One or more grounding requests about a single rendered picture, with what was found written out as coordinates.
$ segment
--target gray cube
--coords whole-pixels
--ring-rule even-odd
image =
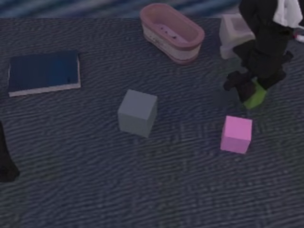
[[[118,109],[119,128],[148,138],[157,115],[157,96],[129,89]]]

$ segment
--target bathtub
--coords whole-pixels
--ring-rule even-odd
[[[178,64],[199,54],[204,30],[167,4],[154,3],[140,12],[144,37]]]

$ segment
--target blue book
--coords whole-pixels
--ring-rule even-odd
[[[9,96],[80,88],[77,51],[12,57]]]

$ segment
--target gray floor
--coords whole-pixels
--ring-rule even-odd
[[[177,66],[132,19],[0,21],[0,119],[22,174],[0,185],[1,228],[301,228],[304,46],[288,78],[246,111],[222,90],[218,19],[195,19],[199,58]],[[11,56],[78,49],[82,88],[8,98]],[[159,97],[149,139],[121,133],[127,89]],[[247,155],[219,150],[226,115],[252,118]]]

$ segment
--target gray object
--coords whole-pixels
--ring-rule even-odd
[[[220,54],[223,59],[229,59],[236,57],[232,51],[235,46],[255,39],[255,35],[240,14],[226,14],[222,16],[219,38],[222,43]]]
[[[157,96],[129,89],[118,109],[119,128],[148,138],[157,115]]]

